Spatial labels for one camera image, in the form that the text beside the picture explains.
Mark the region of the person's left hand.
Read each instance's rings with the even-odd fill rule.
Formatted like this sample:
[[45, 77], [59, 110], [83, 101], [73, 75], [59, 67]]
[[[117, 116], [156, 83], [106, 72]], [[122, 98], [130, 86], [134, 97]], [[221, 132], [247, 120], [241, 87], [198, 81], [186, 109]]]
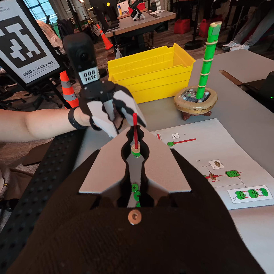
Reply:
[[[115, 119], [114, 119], [114, 124], [117, 129], [121, 128], [123, 124], [124, 118], [121, 116], [121, 114], [114, 108], [114, 114], [115, 114]], [[78, 107], [74, 111], [74, 119], [77, 121], [78, 124], [82, 126], [91, 126], [90, 124], [90, 116], [84, 114], [81, 111], [81, 108]]]

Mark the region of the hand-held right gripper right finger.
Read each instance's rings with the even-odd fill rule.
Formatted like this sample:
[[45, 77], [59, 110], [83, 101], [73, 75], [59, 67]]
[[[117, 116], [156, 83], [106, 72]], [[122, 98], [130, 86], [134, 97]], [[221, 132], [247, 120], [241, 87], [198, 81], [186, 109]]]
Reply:
[[162, 197], [191, 192], [172, 150], [146, 128], [139, 127], [141, 166], [140, 206], [155, 206]]

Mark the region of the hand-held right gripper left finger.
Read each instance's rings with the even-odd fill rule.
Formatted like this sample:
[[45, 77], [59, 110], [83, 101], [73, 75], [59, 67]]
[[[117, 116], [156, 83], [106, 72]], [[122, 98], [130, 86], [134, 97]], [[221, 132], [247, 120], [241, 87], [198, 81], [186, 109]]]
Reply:
[[128, 145], [127, 127], [104, 145], [79, 189], [80, 194], [95, 194], [109, 198], [116, 207], [127, 207], [131, 195], [128, 163], [122, 154]]

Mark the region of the green bamboo brick model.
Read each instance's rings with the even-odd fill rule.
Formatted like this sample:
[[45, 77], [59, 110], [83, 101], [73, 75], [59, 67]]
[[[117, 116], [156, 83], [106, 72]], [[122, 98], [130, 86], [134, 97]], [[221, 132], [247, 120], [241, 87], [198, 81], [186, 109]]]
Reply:
[[212, 108], [217, 103], [218, 95], [216, 91], [207, 87], [207, 81], [221, 25], [221, 21], [210, 24], [198, 85], [186, 87], [174, 97], [174, 105], [181, 112], [184, 121], [188, 120], [191, 116], [210, 116]]

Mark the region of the black office chair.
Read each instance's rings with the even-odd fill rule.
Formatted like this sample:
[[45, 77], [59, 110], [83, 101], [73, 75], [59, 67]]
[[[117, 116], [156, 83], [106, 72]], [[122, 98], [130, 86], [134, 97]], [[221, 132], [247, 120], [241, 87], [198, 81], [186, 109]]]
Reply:
[[56, 93], [52, 90], [53, 84], [49, 85], [45, 81], [27, 88], [26, 90], [15, 82], [6, 73], [0, 76], [0, 109], [21, 111], [21, 107], [15, 106], [15, 102], [26, 103], [26, 99], [34, 96], [35, 100], [32, 102], [34, 110], [38, 110], [43, 101], [51, 102], [58, 108], [62, 108], [62, 104], [55, 102], [54, 97]]

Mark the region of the small orange traffic cone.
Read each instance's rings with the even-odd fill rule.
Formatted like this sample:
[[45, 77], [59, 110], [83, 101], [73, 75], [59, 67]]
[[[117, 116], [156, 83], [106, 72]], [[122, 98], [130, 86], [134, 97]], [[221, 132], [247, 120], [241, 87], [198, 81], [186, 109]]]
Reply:
[[113, 47], [113, 44], [108, 40], [108, 38], [105, 36], [104, 32], [102, 31], [101, 27], [99, 26], [99, 24], [96, 25], [98, 30], [100, 31], [101, 37], [104, 41], [105, 44], [105, 49], [109, 50]]

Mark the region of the large orange traffic cone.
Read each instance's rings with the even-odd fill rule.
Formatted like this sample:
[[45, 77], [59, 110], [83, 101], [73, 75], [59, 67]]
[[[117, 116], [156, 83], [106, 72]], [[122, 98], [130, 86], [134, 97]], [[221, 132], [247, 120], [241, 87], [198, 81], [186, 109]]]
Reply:
[[62, 86], [63, 97], [66, 100], [66, 102], [68, 102], [72, 108], [79, 107], [78, 98], [74, 92], [74, 89], [71, 85], [71, 82], [66, 71], [60, 73], [60, 81]]

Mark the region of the blue white box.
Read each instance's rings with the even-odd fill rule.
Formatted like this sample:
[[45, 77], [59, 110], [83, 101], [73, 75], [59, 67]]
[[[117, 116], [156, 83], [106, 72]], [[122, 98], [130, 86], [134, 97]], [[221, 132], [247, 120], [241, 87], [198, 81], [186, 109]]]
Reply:
[[128, 15], [129, 14], [128, 8], [129, 8], [129, 4], [127, 0], [117, 3], [117, 10], [118, 10], [119, 17]]

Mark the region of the red bag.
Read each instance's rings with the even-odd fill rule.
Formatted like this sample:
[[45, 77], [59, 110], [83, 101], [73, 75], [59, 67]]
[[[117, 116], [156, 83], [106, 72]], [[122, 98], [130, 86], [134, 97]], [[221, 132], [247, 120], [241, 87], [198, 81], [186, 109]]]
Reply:
[[178, 19], [174, 24], [174, 34], [183, 35], [190, 32], [191, 19]]
[[210, 20], [203, 19], [199, 26], [199, 36], [203, 38], [207, 38], [209, 27], [210, 27]]

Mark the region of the black box device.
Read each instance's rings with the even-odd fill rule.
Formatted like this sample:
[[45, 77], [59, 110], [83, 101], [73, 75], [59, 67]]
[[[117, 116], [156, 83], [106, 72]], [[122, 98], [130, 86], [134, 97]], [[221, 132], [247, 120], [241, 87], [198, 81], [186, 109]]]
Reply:
[[274, 108], [274, 71], [270, 72], [265, 79], [261, 80], [258, 95], [265, 106], [271, 109]]

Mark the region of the yellow plastic bin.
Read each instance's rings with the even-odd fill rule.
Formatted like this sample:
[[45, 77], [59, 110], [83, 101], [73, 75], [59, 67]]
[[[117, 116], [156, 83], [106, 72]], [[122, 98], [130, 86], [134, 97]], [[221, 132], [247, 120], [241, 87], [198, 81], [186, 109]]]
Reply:
[[174, 97], [188, 86], [195, 61], [174, 43], [108, 61], [108, 80], [126, 87], [137, 104]]

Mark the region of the white instruction sheet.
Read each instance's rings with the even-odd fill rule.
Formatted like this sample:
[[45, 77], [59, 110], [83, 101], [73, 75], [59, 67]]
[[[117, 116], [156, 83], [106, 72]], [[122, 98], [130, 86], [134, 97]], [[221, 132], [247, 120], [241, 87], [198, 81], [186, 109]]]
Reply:
[[228, 210], [274, 204], [273, 177], [216, 118], [151, 133], [190, 162], [214, 187]]

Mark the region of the red toy axle rod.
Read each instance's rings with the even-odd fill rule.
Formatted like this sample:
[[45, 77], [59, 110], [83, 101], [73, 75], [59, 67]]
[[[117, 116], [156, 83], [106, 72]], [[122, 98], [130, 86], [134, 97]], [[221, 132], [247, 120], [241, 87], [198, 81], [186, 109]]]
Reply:
[[137, 113], [133, 113], [133, 127], [134, 127], [135, 150], [138, 149], [138, 132], [137, 132], [137, 125], [138, 125], [138, 116], [137, 116]]

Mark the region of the white document stand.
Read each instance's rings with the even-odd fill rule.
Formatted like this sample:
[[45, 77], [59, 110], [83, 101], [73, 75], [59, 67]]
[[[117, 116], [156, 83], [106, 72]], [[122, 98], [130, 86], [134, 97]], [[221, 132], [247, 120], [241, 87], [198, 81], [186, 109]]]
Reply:
[[149, 2], [148, 11], [150, 12], [151, 15], [155, 15], [155, 14], [164, 12], [164, 10], [161, 7], [160, 0], [155, 0], [153, 2]]

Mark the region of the grey desk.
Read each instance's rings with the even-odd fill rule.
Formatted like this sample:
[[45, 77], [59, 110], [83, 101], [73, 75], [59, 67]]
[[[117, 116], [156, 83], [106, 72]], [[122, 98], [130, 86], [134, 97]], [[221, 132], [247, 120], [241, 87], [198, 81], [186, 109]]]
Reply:
[[[242, 82], [266, 78], [273, 60], [239, 50], [215, 55], [208, 87], [218, 101], [210, 117], [194, 116], [183, 121], [173, 97], [139, 104], [148, 131], [158, 131], [216, 118], [236, 143], [273, 177], [273, 113], [231, 80]], [[273, 273], [273, 205], [241, 208], [230, 214], [246, 246], [266, 273]]]

